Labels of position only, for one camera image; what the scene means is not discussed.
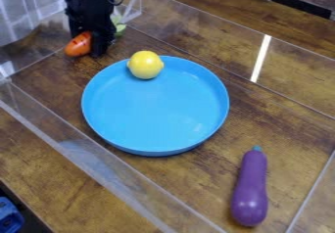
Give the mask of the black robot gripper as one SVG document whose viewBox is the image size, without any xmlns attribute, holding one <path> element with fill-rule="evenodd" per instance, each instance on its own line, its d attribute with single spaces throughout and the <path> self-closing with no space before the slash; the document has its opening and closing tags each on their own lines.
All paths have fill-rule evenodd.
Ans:
<svg viewBox="0 0 335 233">
<path fill-rule="evenodd" d="M 100 57 L 114 39 L 116 28 L 109 15 L 113 11 L 112 0 L 65 0 L 70 36 L 84 31 L 92 32 L 93 58 Z"/>
</svg>

